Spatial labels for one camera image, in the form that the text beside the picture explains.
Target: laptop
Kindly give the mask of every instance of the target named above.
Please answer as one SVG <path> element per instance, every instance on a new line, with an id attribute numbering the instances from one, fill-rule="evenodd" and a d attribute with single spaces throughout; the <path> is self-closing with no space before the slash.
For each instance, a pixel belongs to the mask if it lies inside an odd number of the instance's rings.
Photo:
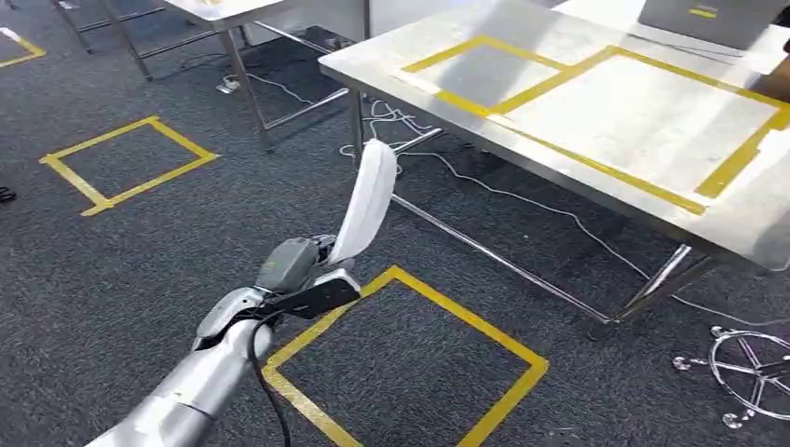
<path id="1" fill-rule="evenodd" d="M 748 49 L 788 4 L 790 0 L 646 0 L 639 22 Z"/>

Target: metal rod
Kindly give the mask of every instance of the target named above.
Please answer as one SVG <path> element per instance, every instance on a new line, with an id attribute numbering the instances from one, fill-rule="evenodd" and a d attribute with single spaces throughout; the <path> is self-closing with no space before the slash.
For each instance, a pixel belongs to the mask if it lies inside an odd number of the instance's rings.
<path id="1" fill-rule="evenodd" d="M 354 161 L 362 161 L 362 146 L 365 144 L 365 127 L 362 124 L 362 94 L 355 88 L 350 88 L 351 94 L 351 144 L 354 146 Z"/>
<path id="2" fill-rule="evenodd" d="M 749 344 L 746 343 L 746 341 L 742 338 L 738 339 L 738 345 L 741 347 L 741 351 L 743 351 L 743 354 L 746 356 L 746 358 L 752 362 L 752 366 L 759 368 L 760 360 L 757 358 L 757 354 L 755 354 L 755 351 L 752 349 L 752 347 L 749 346 Z"/>
<path id="3" fill-rule="evenodd" d="M 365 40 L 368 40 L 373 35 L 373 17 L 371 14 L 373 13 L 373 9 L 371 8 L 371 0 L 362 0 L 362 36 Z"/>
<path id="4" fill-rule="evenodd" d="M 219 33 L 219 35 L 223 46 L 225 47 L 225 52 L 227 52 L 227 55 L 230 58 L 230 65 L 233 67 L 236 80 L 241 84 L 241 87 L 247 93 L 247 100 L 250 102 L 250 105 L 255 112 L 255 128 L 257 129 L 262 142 L 266 144 L 266 125 L 264 124 L 264 117 L 261 115 L 261 108 L 258 107 L 258 100 L 255 99 L 255 91 L 252 90 L 250 78 L 247 77 L 247 70 L 244 68 L 244 61 L 241 59 L 241 55 L 238 54 L 236 42 L 233 41 L 231 30 L 222 31 Z"/>
<path id="5" fill-rule="evenodd" d="M 695 279 L 702 277 L 717 266 L 718 262 L 711 257 L 706 256 L 700 259 L 683 272 L 677 274 L 674 278 L 661 284 L 651 293 L 640 296 L 637 300 L 633 301 L 629 305 L 626 305 L 625 308 L 622 309 L 613 319 L 615 322 L 622 323 L 626 319 L 635 317 L 652 303 L 658 301 L 661 298 L 671 296 L 678 291 L 682 291 Z"/>
<path id="6" fill-rule="evenodd" d="M 124 16 L 119 16 L 118 17 L 118 21 L 126 21 L 126 20 L 137 19 L 139 17 L 145 17 L 145 16 L 148 16 L 150 14 L 154 14 L 154 13 L 157 13 L 157 12 L 162 12 L 164 10 L 165 10 L 164 7 L 157 7 L 155 9 L 151 9 L 150 11 L 132 12 L 131 14 L 126 14 Z M 80 26 L 79 28 L 77 28 L 77 30 L 80 33 L 85 33 L 85 32 L 88 32 L 88 31 L 98 30 L 99 28 L 104 28 L 104 27 L 110 26 L 112 24 L 113 23 L 111 21 L 109 21 L 109 20 L 102 20 L 102 21 L 97 21 L 95 23 L 90 23 L 88 25 Z"/>
<path id="7" fill-rule="evenodd" d="M 784 359 L 756 368 L 757 373 L 764 379 L 784 379 L 790 376 L 790 359 Z"/>
<path id="8" fill-rule="evenodd" d="M 283 37 L 285 37 L 287 39 L 291 39 L 294 42 L 297 42 L 299 44 L 304 45 L 305 47 L 315 49 L 319 53 L 332 54 L 332 51 L 330 51 L 329 49 L 326 49 L 326 48 L 324 48 L 324 47 L 322 47 L 320 45 L 314 44 L 314 43 L 310 42 L 309 40 L 305 40 L 305 39 L 303 39 L 301 37 L 297 37 L 297 36 L 295 36 L 293 34 L 286 33 L 286 32 L 284 32 L 282 30 L 279 30 L 279 29 L 277 29 L 277 28 L 275 28 L 273 26 L 267 25 L 267 24 L 263 23 L 262 21 L 256 20 L 252 24 L 258 25 L 261 28 L 267 29 L 267 30 L 271 31 L 274 34 L 279 34 L 279 35 L 281 35 L 281 36 L 283 36 Z"/>
<path id="9" fill-rule="evenodd" d="M 113 7 L 111 7 L 107 3 L 107 0 L 99 0 L 99 4 L 102 5 L 104 12 L 107 14 L 107 17 L 113 23 L 114 27 L 118 32 L 118 35 L 120 36 L 121 40 L 123 41 L 124 45 L 129 51 L 129 54 L 131 55 L 132 58 L 134 58 L 134 63 L 137 64 L 137 68 L 139 68 L 140 72 L 143 73 L 145 80 L 147 81 L 153 80 L 154 77 L 151 76 L 151 72 L 149 72 L 148 67 L 145 66 L 145 62 L 140 57 L 140 54 L 137 52 L 137 48 L 135 48 L 134 44 L 131 43 L 131 38 L 126 33 L 126 29 L 124 28 L 123 23 L 121 23 L 120 20 L 118 20 L 118 15 L 113 10 Z"/>
<path id="10" fill-rule="evenodd" d="M 779 379 L 769 380 L 769 382 L 779 388 L 784 394 L 790 394 L 790 386 L 783 384 Z"/>
<path id="11" fill-rule="evenodd" d="M 666 280 L 672 274 L 672 272 L 677 268 L 677 266 L 683 261 L 684 258 L 691 252 L 691 247 L 688 245 L 681 245 L 678 247 L 677 250 L 674 251 L 672 256 L 669 257 L 666 263 L 661 266 L 658 272 L 653 275 L 642 289 L 640 289 L 636 295 L 626 304 L 626 307 L 631 305 L 634 301 L 638 300 L 639 298 L 651 293 L 658 288 L 662 282 Z"/>
<path id="12" fill-rule="evenodd" d="M 751 368 L 746 368 L 745 366 L 733 365 L 731 363 L 722 363 L 720 361 L 717 361 L 715 366 L 718 368 L 724 368 L 725 370 L 737 371 L 738 373 L 757 375 L 757 371 Z"/>
<path id="13" fill-rule="evenodd" d="M 461 233 L 460 231 L 456 230 L 455 228 L 451 227 L 450 225 L 448 225 L 448 224 L 440 221 L 439 219 L 433 217 L 432 215 L 430 215 L 427 212 L 423 211 L 422 209 L 420 209 L 416 205 L 410 203 L 409 201 L 405 200 L 404 198 L 393 194 L 392 195 L 392 200 L 394 200 L 395 203 L 401 205 L 402 207 L 406 208 L 407 210 L 409 210 L 409 211 L 413 212 L 414 214 L 418 215 L 419 217 L 421 217 L 421 218 L 425 219 L 426 221 L 430 222 L 431 224 L 434 224 L 434 225 L 438 226 L 439 228 L 441 228 L 445 233 L 449 234 L 450 236 L 452 236 L 452 237 L 460 240 L 461 242 L 469 245 L 470 247 L 474 248 L 475 250 L 480 251 L 481 253 L 485 254 L 486 256 L 488 256 L 489 258 L 493 259 L 494 261 L 497 261 L 498 263 L 500 263 L 502 265 L 505 265 L 511 271 L 515 272 L 516 274 L 518 274 L 522 278 L 532 282 L 533 284 L 539 286 L 543 290 L 548 291 L 551 294 L 553 294 L 555 296 L 558 296 L 558 297 L 566 300 L 570 304 L 578 307 L 579 309 L 581 309 L 582 312 L 584 312 L 588 316 L 590 316 L 592 318 L 595 318 L 595 319 L 597 319 L 598 321 L 600 321 L 602 323 L 609 323 L 609 322 L 612 321 L 612 318 L 609 318 L 606 315 L 602 314 L 601 312 L 598 312 L 597 310 L 595 310 L 592 307 L 590 307 L 589 305 L 586 305 L 585 303 L 579 301 L 578 299 L 576 299 L 572 295 L 568 294 L 567 292 L 558 289 L 557 287 L 555 287 L 550 282 L 548 282 L 548 281 L 536 276 L 533 273 L 530 273 L 530 272 L 527 272 L 526 270 L 523 270 L 518 265 L 516 265 L 516 264 L 508 261 L 507 259 L 503 258 L 502 256 L 494 253 L 493 251 L 488 249 L 486 246 L 484 246 L 480 242 L 477 242 L 476 240 L 474 240 L 471 237 L 468 237 L 467 235 Z"/>
<path id="14" fill-rule="evenodd" d="M 411 140 L 409 142 L 405 142 L 403 145 L 401 145 L 401 147 L 399 147 L 398 149 L 395 149 L 395 155 L 396 156 L 400 155 L 400 154 L 408 151 L 409 149 L 411 149 L 411 148 L 413 148 L 413 147 L 415 147 L 415 146 L 417 146 L 419 144 L 422 144 L 423 142 L 427 142 L 429 140 L 433 140 L 434 138 L 442 135 L 443 133 L 444 133 L 444 130 L 442 130 L 442 129 L 439 129 L 439 128 L 431 129 L 429 132 L 426 132 L 426 133 L 420 135 L 419 137 L 417 137 L 417 138 L 415 138 L 415 139 L 413 139 L 413 140 Z"/>
<path id="15" fill-rule="evenodd" d="M 311 111 L 313 111 L 315 109 L 318 109 L 322 105 L 325 105 L 325 104 L 328 104 L 328 103 L 330 103 L 330 102 L 332 102 L 334 100 L 343 98 L 347 94 L 348 94 L 348 88 L 340 88 L 335 93 L 327 96 L 326 98 L 324 98 L 324 99 L 322 99 L 322 100 L 320 100 L 318 102 L 310 104 L 309 106 L 305 107 L 302 110 L 296 111 L 296 112 L 294 112 L 294 113 L 292 113 L 290 115 L 286 115 L 286 116 L 283 116 L 281 118 L 277 118 L 277 119 L 275 119 L 274 121 L 272 121 L 270 123 L 265 123 L 266 130 L 271 130 L 271 129 L 277 127 L 277 126 L 285 124 L 285 123 L 287 123 L 287 122 L 289 122 L 289 121 L 291 121 L 293 119 L 298 118 L 299 116 L 302 116 L 302 115 L 304 115 L 304 114 L 306 114 L 308 112 L 311 112 Z"/>
<path id="16" fill-rule="evenodd" d="M 146 52 L 144 52 L 143 54 L 140 55 L 140 59 L 147 59 L 147 58 L 156 56 L 158 54 L 162 54 L 164 52 L 170 51 L 172 49 L 176 49 L 178 47 L 183 47 L 184 45 L 189 45 L 189 44 L 191 44 L 193 42 L 197 42 L 198 40 L 202 40 L 202 39 L 205 39 L 206 37 L 211 37 L 211 36 L 216 35 L 216 34 L 217 34 L 216 31 L 207 31 L 205 33 L 201 33 L 201 34 L 198 34 L 198 35 L 193 35 L 192 37 L 189 37 L 188 39 L 184 39 L 182 41 L 179 41 L 179 42 L 176 42 L 174 44 L 168 45 L 166 47 L 152 49 L 151 51 L 146 51 Z"/>
<path id="17" fill-rule="evenodd" d="M 763 390 L 765 389 L 765 381 L 762 379 L 755 379 L 755 384 L 752 386 L 752 398 L 749 399 L 752 405 L 760 406 L 760 401 L 763 399 Z"/>
<path id="18" fill-rule="evenodd" d="M 245 48 L 252 46 L 250 43 L 250 35 L 247 34 L 247 28 L 244 28 L 244 25 L 238 27 L 238 35 L 241 36 L 241 43 L 244 44 Z"/>
<path id="19" fill-rule="evenodd" d="M 55 12 L 57 12 L 58 15 L 61 16 L 61 19 L 63 19 L 63 22 L 66 24 L 66 28 L 69 29 L 69 32 L 75 37 L 77 42 L 79 42 L 79 45 L 81 45 L 88 54 L 92 53 L 93 48 L 90 47 L 90 44 L 88 43 L 88 40 L 85 38 L 85 36 L 79 32 L 79 28 L 76 27 L 72 17 L 69 15 L 68 11 L 66 11 L 66 8 L 61 5 L 61 2 L 58 0 L 52 0 L 50 3 L 52 4 L 52 7 L 55 8 Z"/>

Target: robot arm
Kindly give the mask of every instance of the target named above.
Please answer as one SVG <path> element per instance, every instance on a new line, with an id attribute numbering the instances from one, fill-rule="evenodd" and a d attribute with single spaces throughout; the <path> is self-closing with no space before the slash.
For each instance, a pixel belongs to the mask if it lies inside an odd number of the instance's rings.
<path id="1" fill-rule="evenodd" d="M 281 314 L 314 318 L 360 298 L 360 286 L 345 269 L 323 276 L 317 271 L 370 245 L 387 212 L 396 169 L 389 146 L 368 142 L 337 240 L 299 237 L 277 246 L 261 267 L 255 286 L 232 291 L 220 300 L 197 327 L 186 358 L 126 419 L 88 447 L 201 445 L 244 373 L 260 368 Z M 253 337 L 256 359 L 248 356 Z"/>

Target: gray carpet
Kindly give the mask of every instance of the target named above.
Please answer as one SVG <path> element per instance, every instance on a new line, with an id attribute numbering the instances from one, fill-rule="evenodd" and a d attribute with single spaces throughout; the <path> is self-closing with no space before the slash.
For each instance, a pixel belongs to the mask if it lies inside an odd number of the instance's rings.
<path id="1" fill-rule="evenodd" d="M 144 2 L 121 3 L 133 10 Z M 0 25 L 47 55 L 0 69 L 0 184 L 20 195 L 0 207 L 0 445 L 83 445 L 154 388 L 186 353 L 205 312 L 250 284 L 279 242 L 338 227 L 354 175 L 337 153 L 348 141 L 347 104 L 275 130 L 276 152 L 266 154 L 243 98 L 214 88 L 229 72 L 226 60 L 187 61 L 196 66 L 181 70 L 188 58 L 219 52 L 215 39 L 149 60 L 157 80 L 147 83 L 112 30 L 89 37 L 96 48 L 90 56 L 45 0 L 20 6 L 0 7 Z M 77 14 L 82 22 L 98 17 L 88 7 Z M 196 31 L 170 13 L 137 20 L 131 30 L 143 48 Z M 0 60 L 17 51 L 0 45 Z M 253 73 L 313 100 L 338 87 L 314 58 L 281 40 L 246 55 Z M 269 118 L 300 105 L 277 88 L 261 86 L 259 95 Z M 89 200 L 38 159 L 150 115 L 221 157 L 111 210 L 80 216 Z M 391 141 L 406 135 L 384 128 Z M 579 214 L 643 268 L 657 268 L 674 249 L 644 226 L 454 137 L 421 150 L 446 154 L 492 186 Z M 138 129 L 65 161 L 110 196 L 188 159 L 183 148 Z M 433 158 L 401 164 L 405 196 L 592 304 L 612 310 L 638 288 L 639 277 L 572 220 L 456 180 Z M 790 437 L 786 423 L 763 417 L 740 431 L 725 428 L 720 415 L 738 410 L 734 401 L 706 370 L 672 368 L 676 355 L 703 354 L 708 328 L 729 325 L 722 318 L 672 302 L 610 340 L 590 342 L 590 321 L 568 305 L 397 206 L 355 274 L 366 282 L 393 264 L 551 363 L 484 445 L 548 445 L 549 433 L 563 427 L 585 446 L 780 446 Z M 683 296 L 765 320 L 790 316 L 788 291 L 787 275 L 724 268 Z M 310 324 L 287 320 L 275 349 Z M 767 331 L 790 337 L 787 326 Z M 280 370 L 365 445 L 438 446 L 455 445 L 524 368 L 469 325 L 391 284 Z M 294 445 L 333 445 L 282 402 Z M 251 377 L 210 445 L 280 445 L 279 436 Z"/>

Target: yellow tape rectangle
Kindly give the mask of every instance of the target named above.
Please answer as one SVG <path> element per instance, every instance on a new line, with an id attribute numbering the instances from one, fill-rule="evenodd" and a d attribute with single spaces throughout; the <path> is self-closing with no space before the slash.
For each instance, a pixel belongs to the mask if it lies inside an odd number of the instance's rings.
<path id="1" fill-rule="evenodd" d="M 569 82 L 574 78 L 578 77 L 579 75 L 582 75 L 583 73 L 587 72 L 588 70 L 591 70 L 599 63 L 606 61 L 607 59 L 616 55 L 627 57 L 635 61 L 640 61 L 642 63 L 652 65 L 662 70 L 666 70 L 668 72 L 693 79 L 695 81 L 701 82 L 713 88 L 721 88 L 731 93 L 734 93 L 736 95 L 740 95 L 745 98 L 755 100 L 758 102 L 764 102 L 765 104 L 776 107 L 777 109 L 776 114 L 767 123 L 765 123 L 765 125 L 762 126 L 755 134 L 753 134 L 746 142 L 744 142 L 733 154 L 731 154 L 727 158 L 727 160 L 725 160 L 722 163 L 721 166 L 715 169 L 694 190 L 696 194 L 699 194 L 701 196 L 706 196 L 709 198 L 718 197 L 725 190 L 725 188 L 730 183 L 732 183 L 732 181 L 734 181 L 735 178 L 756 157 L 756 155 L 759 152 L 757 147 L 759 146 L 760 142 L 763 140 L 763 138 L 768 134 L 770 130 L 772 129 L 782 130 L 790 126 L 790 104 L 787 104 L 786 102 L 775 100 L 765 95 L 753 92 L 751 90 L 747 90 L 745 88 L 735 87 L 730 84 L 721 82 L 717 79 L 713 79 L 711 77 L 705 76 L 703 74 L 698 74 L 690 70 L 686 70 L 674 66 L 670 63 L 658 61 L 648 56 L 635 53 L 625 48 L 616 47 L 616 46 L 607 46 L 601 51 L 592 55 L 591 57 L 575 65 L 565 65 L 558 61 L 552 61 L 540 55 L 531 53 L 529 51 L 521 50 L 520 48 L 499 42 L 492 37 L 486 35 L 478 35 L 455 47 L 439 52 L 433 56 L 425 58 L 422 61 L 418 61 L 411 65 L 408 65 L 404 67 L 403 70 L 405 72 L 413 74 L 419 72 L 420 70 L 424 70 L 436 63 L 453 58 L 479 45 L 488 45 L 491 47 L 495 47 L 527 60 L 538 61 L 540 63 L 546 64 L 560 71 L 560 73 L 556 74 L 555 76 L 552 76 L 546 79 L 545 81 L 531 88 L 528 88 L 525 91 L 522 91 L 521 93 L 518 93 L 515 96 L 508 98 L 507 100 L 493 107 L 484 107 L 460 95 L 437 88 L 438 92 L 435 93 L 435 96 L 437 98 L 440 98 L 445 102 L 453 104 L 457 108 L 465 110 L 479 117 L 496 117 L 497 115 L 505 115 L 506 113 L 511 112 L 530 101 L 533 101 L 534 99 L 540 97 L 541 95 L 562 86 L 566 82 Z M 521 134 L 526 138 L 529 138 L 535 142 L 539 142 L 540 144 L 543 144 L 546 147 L 549 147 L 557 152 L 560 152 L 563 155 L 573 158 L 579 163 L 582 163 L 588 167 L 597 169 L 607 175 L 615 177 L 624 183 L 627 183 L 633 187 L 641 189 L 653 196 L 657 196 L 663 200 L 666 200 L 684 210 L 687 210 L 688 212 L 699 215 L 699 214 L 703 214 L 706 210 L 706 207 L 704 207 L 702 204 L 694 200 L 688 199 L 686 197 L 682 197 L 665 188 L 661 188 L 656 184 L 639 179 L 637 177 L 634 177 L 633 175 L 627 174 L 618 169 L 614 169 L 608 165 L 598 163 L 594 160 L 589 159 L 588 157 L 581 156 L 575 152 L 559 147 L 555 144 L 551 144 L 550 142 L 545 142 L 541 139 L 530 136 L 520 130 L 513 129 L 512 127 L 508 127 L 508 126 L 506 127 L 510 130 L 516 131 L 517 133 Z"/>
<path id="2" fill-rule="evenodd" d="M 44 56 L 44 54 L 46 54 L 46 51 L 44 51 L 43 49 L 33 45 L 32 43 L 30 43 L 27 40 L 25 40 L 24 38 L 22 38 L 19 34 L 14 33 L 13 31 L 11 31 L 10 29 L 8 29 L 6 27 L 0 27 L 0 34 L 4 35 L 5 37 L 7 37 L 7 38 L 9 38 L 11 40 L 13 40 L 17 44 L 19 44 L 20 47 L 25 48 L 27 50 L 27 52 L 30 53 L 30 54 L 28 54 L 26 56 L 21 56 L 19 58 L 12 59 L 10 61 L 0 61 L 0 68 L 8 67 L 9 65 L 14 65 L 14 64 L 17 64 L 17 63 L 25 62 L 25 61 L 29 61 L 31 59 L 40 58 L 41 56 Z"/>
<path id="3" fill-rule="evenodd" d="M 473 328 L 488 335 L 493 341 L 499 343 L 529 365 L 526 372 L 516 380 L 515 384 L 505 392 L 499 401 L 492 405 L 483 418 L 475 424 L 471 431 L 458 443 L 460 447 L 478 446 L 483 443 L 488 435 L 494 431 L 499 423 L 502 422 L 508 413 L 515 408 L 518 402 L 535 386 L 543 374 L 546 373 L 549 369 L 549 362 L 529 350 L 526 346 L 509 337 L 506 333 L 474 315 L 468 309 L 453 302 L 438 291 L 435 291 L 428 284 L 409 275 L 397 265 L 393 265 L 379 277 L 371 281 L 370 284 L 365 286 L 362 289 L 362 296 L 370 296 L 396 279 L 420 295 L 428 298 L 444 310 L 468 323 Z M 272 355 L 262 370 L 268 383 L 277 389 L 282 397 L 287 399 L 299 413 L 312 422 L 330 440 L 340 447 L 361 447 L 362 444 L 358 440 L 355 440 L 353 436 L 339 426 L 329 415 L 319 408 L 318 405 L 283 377 L 282 374 L 277 371 L 277 368 L 299 350 L 315 340 L 319 335 L 326 332 L 326 330 L 354 304 L 355 303 L 352 303 L 335 309 L 313 326 L 307 328 L 289 344 Z"/>
<path id="4" fill-rule="evenodd" d="M 66 164 L 61 161 L 61 158 L 65 156 L 69 156 L 78 151 L 86 149 L 90 146 L 96 145 L 100 142 L 105 142 L 107 140 L 113 139 L 119 135 L 123 135 L 124 133 L 128 133 L 142 126 L 151 126 L 165 137 L 177 142 L 183 148 L 195 154 L 197 156 L 197 159 L 179 168 L 166 172 L 156 177 L 153 180 L 149 180 L 148 182 L 135 186 L 130 190 L 124 191 L 123 193 L 120 193 L 117 196 L 113 196 L 109 198 L 99 193 L 99 191 L 97 191 L 93 186 L 91 186 L 88 182 L 86 182 L 85 179 L 80 177 L 76 172 L 74 172 L 71 168 L 66 166 Z M 212 161 L 217 157 L 218 155 L 203 149 L 202 147 L 198 146 L 197 144 L 194 144 L 193 142 L 190 142 L 185 138 L 185 136 L 181 135 L 180 133 L 176 132 L 175 130 L 161 123 L 159 121 L 158 116 L 148 116 L 147 118 L 141 119 L 139 121 L 135 121 L 122 128 L 109 131 L 107 133 L 104 133 L 103 135 L 92 138 L 86 142 L 82 142 L 80 144 L 67 147 L 54 154 L 47 154 L 46 156 L 43 156 L 39 160 L 39 162 L 42 164 L 49 165 L 56 172 L 58 172 L 62 176 L 62 178 L 64 178 L 69 183 L 71 183 L 79 192 L 81 192 L 87 198 L 89 198 L 94 203 L 95 206 L 88 210 L 82 211 L 81 215 L 93 216 L 103 210 L 112 208 L 116 204 L 126 199 L 129 199 L 144 191 L 159 186 L 164 182 L 168 180 L 172 180 L 178 177 L 179 175 L 184 174 L 192 169 L 205 165 L 206 163 Z"/>

